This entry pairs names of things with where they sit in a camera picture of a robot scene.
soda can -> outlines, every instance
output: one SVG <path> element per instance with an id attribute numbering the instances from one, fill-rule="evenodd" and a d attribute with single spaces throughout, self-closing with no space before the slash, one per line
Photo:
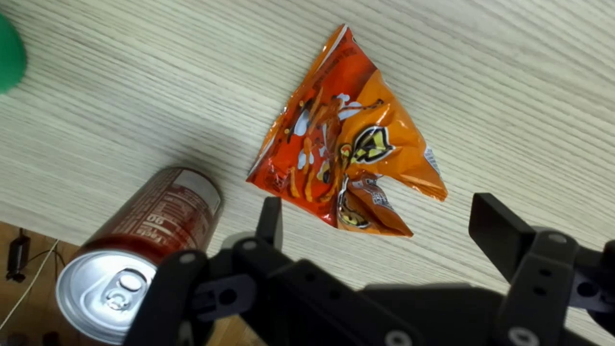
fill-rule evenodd
<path id="1" fill-rule="evenodd" d="M 193 169 L 154 174 L 62 270 L 56 299 L 83 334 L 120 343 L 156 267 L 181 249 L 206 249 L 220 219 L 220 190 Z"/>

wooden table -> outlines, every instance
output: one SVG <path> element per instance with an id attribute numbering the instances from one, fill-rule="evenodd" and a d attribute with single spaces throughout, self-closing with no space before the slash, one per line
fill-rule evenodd
<path id="1" fill-rule="evenodd" d="M 335 230 L 285 205 L 285 249 L 352 286 L 469 280 L 506 290 L 468 236 L 473 192 L 587 245 L 614 238 L 612 1 L 47 1 L 2 0 L 31 65 L 0 96 L 0 219 L 85 242 L 150 174 L 214 176 L 210 245 L 256 226 L 245 182 L 266 130 L 339 26 L 437 149 L 448 201 L 385 180 L 416 238 Z M 614 342 L 587 315 L 569 326 Z"/>

green object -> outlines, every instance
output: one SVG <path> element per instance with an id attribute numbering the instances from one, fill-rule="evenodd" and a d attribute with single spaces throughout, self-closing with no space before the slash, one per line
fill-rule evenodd
<path id="1" fill-rule="evenodd" d="M 26 47 L 16 26 L 0 15 L 0 92 L 8 92 L 26 74 Z"/>

orange snack bag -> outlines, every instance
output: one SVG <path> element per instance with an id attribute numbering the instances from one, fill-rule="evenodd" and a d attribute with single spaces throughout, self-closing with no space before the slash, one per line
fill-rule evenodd
<path id="1" fill-rule="evenodd" d="M 446 197 L 425 138 L 343 24 L 270 128 L 248 180 L 335 226 L 410 236 L 381 174 Z"/>

floor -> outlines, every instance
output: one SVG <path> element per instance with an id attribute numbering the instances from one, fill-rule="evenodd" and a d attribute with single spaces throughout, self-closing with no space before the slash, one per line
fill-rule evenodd
<path id="1" fill-rule="evenodd" d="M 8 245 L 20 234 L 18 226 L 0 222 L 0 267 L 6 270 L 8 265 Z M 20 295 L 33 282 L 39 267 L 43 265 L 47 251 L 54 245 L 54 238 L 47 238 L 37 232 L 26 230 L 31 238 L 31 261 L 26 269 L 26 280 L 2 280 L 0 284 L 0 318 L 4 320 L 10 309 L 16 305 Z M 58 244 L 58 251 L 64 261 L 70 261 L 77 251 L 77 245 Z M 20 307 L 12 313 L 8 322 L 0 326 L 0 346 L 39 346 L 45 340 L 45 334 L 58 332 L 58 340 L 62 346 L 99 346 L 99 342 L 79 334 L 60 313 L 56 305 L 54 286 L 58 272 L 62 270 L 60 255 L 51 255 L 49 261 L 41 267 L 41 274 L 35 280 L 31 292 L 20 303 Z M 258 336 L 239 318 L 229 317 L 218 322 L 214 336 L 210 340 L 216 343 L 237 343 L 237 346 L 252 346 L 264 343 Z"/>

